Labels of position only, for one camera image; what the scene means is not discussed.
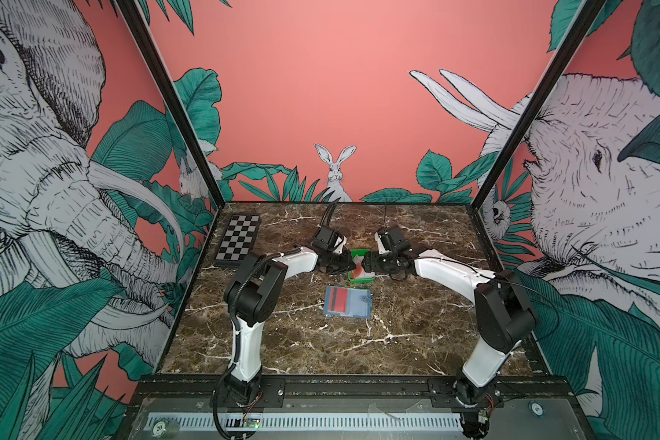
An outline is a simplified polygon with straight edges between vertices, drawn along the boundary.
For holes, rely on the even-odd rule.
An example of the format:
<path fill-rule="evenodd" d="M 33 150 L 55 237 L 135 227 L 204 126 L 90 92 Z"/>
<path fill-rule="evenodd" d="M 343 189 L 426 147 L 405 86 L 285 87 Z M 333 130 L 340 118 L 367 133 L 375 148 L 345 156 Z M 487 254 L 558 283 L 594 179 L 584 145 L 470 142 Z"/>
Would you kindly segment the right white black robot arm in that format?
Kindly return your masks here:
<path fill-rule="evenodd" d="M 437 282 L 474 305 L 480 336 L 454 389 L 463 405 L 476 405 L 513 350 L 538 323 L 527 288 L 512 271 L 477 269 L 436 249 L 413 245 L 399 227 L 379 229 L 375 240 L 378 250 L 364 258 L 364 271 L 412 274 Z"/>

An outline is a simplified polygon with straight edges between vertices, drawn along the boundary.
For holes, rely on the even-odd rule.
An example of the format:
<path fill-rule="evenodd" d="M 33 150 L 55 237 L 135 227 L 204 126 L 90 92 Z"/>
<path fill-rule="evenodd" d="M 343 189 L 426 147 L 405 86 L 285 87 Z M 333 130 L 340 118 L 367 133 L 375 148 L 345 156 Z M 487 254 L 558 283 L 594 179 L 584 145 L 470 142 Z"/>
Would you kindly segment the white red credit card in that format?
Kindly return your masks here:
<path fill-rule="evenodd" d="M 366 271 L 364 271 L 363 266 L 362 266 L 362 259 L 361 258 L 354 258 L 353 262 L 355 263 L 356 267 L 353 269 L 351 273 L 351 277 L 353 280 L 358 280 L 358 279 L 363 279 L 366 277 Z"/>
<path fill-rule="evenodd" d="M 348 307 L 348 289 L 333 288 L 328 310 L 333 313 L 344 314 Z"/>

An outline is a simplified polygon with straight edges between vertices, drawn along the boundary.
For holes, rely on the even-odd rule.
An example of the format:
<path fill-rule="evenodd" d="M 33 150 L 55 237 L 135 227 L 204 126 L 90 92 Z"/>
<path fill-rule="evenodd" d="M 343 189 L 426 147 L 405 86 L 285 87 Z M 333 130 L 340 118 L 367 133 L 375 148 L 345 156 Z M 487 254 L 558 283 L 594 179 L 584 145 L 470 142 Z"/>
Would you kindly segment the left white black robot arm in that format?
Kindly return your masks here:
<path fill-rule="evenodd" d="M 347 273 L 354 268 L 347 238 L 339 230 L 321 225 L 305 246 L 263 254 L 252 251 L 242 261 L 225 288 L 225 302 L 232 325 L 232 353 L 223 385 L 243 399 L 260 393 L 261 341 L 283 283 L 296 275 L 322 271 Z"/>

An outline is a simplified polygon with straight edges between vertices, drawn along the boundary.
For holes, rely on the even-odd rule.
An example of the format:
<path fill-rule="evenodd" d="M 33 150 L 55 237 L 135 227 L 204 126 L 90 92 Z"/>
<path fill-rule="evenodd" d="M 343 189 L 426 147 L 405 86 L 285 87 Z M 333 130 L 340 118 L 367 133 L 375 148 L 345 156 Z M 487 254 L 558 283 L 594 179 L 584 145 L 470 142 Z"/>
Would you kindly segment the blue card holder wallet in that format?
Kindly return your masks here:
<path fill-rule="evenodd" d="M 324 314 L 328 316 L 344 316 L 352 318 L 369 319 L 371 316 L 372 298 L 370 290 L 348 289 L 348 307 L 346 313 L 333 313 L 328 310 L 331 300 L 331 291 L 333 288 L 327 287 L 326 298 L 324 299 Z"/>

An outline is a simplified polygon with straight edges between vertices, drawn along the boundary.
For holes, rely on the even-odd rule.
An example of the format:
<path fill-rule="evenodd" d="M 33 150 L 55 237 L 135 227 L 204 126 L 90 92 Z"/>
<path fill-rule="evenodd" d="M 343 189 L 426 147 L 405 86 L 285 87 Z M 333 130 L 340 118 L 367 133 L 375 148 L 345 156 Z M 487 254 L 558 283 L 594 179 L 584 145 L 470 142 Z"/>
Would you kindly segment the green card tray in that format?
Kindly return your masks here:
<path fill-rule="evenodd" d="M 363 260 L 370 256 L 371 251 L 369 249 L 352 249 L 350 253 L 355 267 L 348 273 L 348 280 L 351 283 L 368 283 L 374 281 L 376 279 L 375 273 L 365 271 L 362 266 Z"/>

